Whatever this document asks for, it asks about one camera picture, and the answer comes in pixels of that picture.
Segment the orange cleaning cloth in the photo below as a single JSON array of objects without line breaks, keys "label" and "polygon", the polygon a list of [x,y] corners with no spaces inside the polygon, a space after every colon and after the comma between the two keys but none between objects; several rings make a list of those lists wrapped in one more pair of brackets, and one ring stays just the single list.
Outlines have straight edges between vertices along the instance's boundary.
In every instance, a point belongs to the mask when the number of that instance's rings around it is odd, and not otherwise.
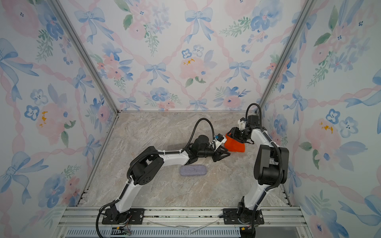
[{"label": "orange cleaning cloth", "polygon": [[228,134],[226,134],[226,142],[224,143],[224,147],[229,152],[239,152],[244,153],[245,152],[245,144],[240,143],[233,138],[231,138]]}]

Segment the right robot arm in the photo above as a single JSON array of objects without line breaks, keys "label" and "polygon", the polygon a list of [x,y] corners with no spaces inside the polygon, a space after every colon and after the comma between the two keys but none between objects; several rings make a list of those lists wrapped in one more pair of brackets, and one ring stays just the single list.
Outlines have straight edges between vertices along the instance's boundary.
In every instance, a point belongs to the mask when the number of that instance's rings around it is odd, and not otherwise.
[{"label": "right robot arm", "polygon": [[238,126],[227,134],[229,138],[259,147],[254,165],[256,183],[243,196],[237,208],[237,219],[242,224],[255,222],[261,210],[261,203],[273,189],[287,180],[289,151],[279,146],[262,127],[261,117],[247,116],[238,120]]}]

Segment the purple fabric eyeglass case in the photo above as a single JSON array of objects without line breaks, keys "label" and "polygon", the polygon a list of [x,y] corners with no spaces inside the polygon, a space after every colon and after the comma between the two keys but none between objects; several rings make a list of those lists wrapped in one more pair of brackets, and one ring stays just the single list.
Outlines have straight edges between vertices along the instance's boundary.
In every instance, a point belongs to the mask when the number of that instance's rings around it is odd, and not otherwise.
[{"label": "purple fabric eyeglass case", "polygon": [[186,165],[180,167],[180,175],[184,177],[204,176],[207,174],[207,167],[204,165]]}]

